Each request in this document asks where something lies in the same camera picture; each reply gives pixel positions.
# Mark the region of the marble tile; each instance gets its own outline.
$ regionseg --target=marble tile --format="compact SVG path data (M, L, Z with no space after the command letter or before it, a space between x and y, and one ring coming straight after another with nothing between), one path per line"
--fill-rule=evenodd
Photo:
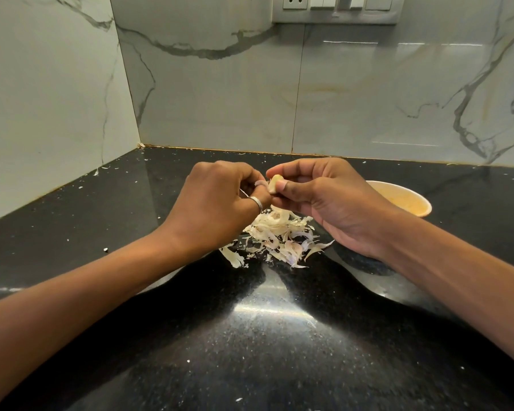
M303 25L271 0L111 0L146 144L290 152Z
M0 216L139 141L109 0L0 0Z
M405 0L308 26L294 152L514 165L514 0Z

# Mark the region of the hand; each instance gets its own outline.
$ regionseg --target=hand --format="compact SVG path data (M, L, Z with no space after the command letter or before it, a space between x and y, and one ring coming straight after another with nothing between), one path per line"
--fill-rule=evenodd
M224 247L260 213L256 202L239 197L240 188L264 209L270 206L267 188L253 186L264 179L246 163L197 163L167 219L151 236L158 242L177 242L181 251L188 248L192 259Z
M280 174L272 204L312 216L340 244L360 254L380 257L377 238L382 223L405 213L384 199L341 158L300 159L266 172Z

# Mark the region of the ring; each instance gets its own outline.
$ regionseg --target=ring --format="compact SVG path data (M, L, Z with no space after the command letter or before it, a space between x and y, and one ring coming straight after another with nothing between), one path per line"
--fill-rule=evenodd
M251 200L253 200L257 205L259 205L259 209L260 211L262 212L262 203L259 199L257 199L255 196L250 196L249 197Z

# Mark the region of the bowl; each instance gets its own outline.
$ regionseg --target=bowl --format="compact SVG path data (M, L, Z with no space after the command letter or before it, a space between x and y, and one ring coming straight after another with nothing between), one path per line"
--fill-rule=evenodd
M375 180L368 180L368 183L388 201L413 215L425 217L432 212L430 202L424 196L407 187Z

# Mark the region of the forearm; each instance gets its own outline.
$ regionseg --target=forearm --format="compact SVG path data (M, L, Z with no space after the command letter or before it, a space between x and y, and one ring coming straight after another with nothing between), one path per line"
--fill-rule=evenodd
M87 327L188 262L182 250L158 248L143 238L0 300L0 400Z
M387 224L382 261L514 358L514 267L412 215Z

